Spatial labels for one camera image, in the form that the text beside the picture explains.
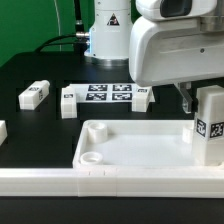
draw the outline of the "white cube with marker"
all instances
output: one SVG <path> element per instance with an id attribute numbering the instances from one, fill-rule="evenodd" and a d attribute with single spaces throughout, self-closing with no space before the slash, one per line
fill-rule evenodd
<path id="1" fill-rule="evenodd" d="M 152 102 L 153 99 L 154 96 L 152 93 L 152 87 L 138 87 L 132 98 L 132 111 L 146 112 L 149 106 L 149 102 Z"/>
<path id="2" fill-rule="evenodd" d="M 61 90 L 61 117 L 77 118 L 76 93 L 70 86 Z"/>
<path id="3" fill-rule="evenodd" d="M 34 82 L 19 95 L 20 109 L 34 110 L 49 94 L 49 86 L 46 80 Z"/>
<path id="4" fill-rule="evenodd" d="M 0 146 L 5 141 L 6 138 L 7 138 L 7 130 L 5 121 L 0 121 Z"/>

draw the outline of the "rectangular block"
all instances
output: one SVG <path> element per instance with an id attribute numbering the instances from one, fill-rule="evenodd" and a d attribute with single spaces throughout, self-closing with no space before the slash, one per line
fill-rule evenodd
<path id="1" fill-rule="evenodd" d="M 76 93 L 71 87 L 62 88 L 61 117 L 62 119 L 77 118 Z"/>
<path id="2" fill-rule="evenodd" d="M 7 137 L 5 121 L 0 121 L 0 146 Z"/>
<path id="3" fill-rule="evenodd" d="M 19 95 L 21 110 L 34 110 L 49 94 L 50 83 L 46 80 L 36 81 Z"/>

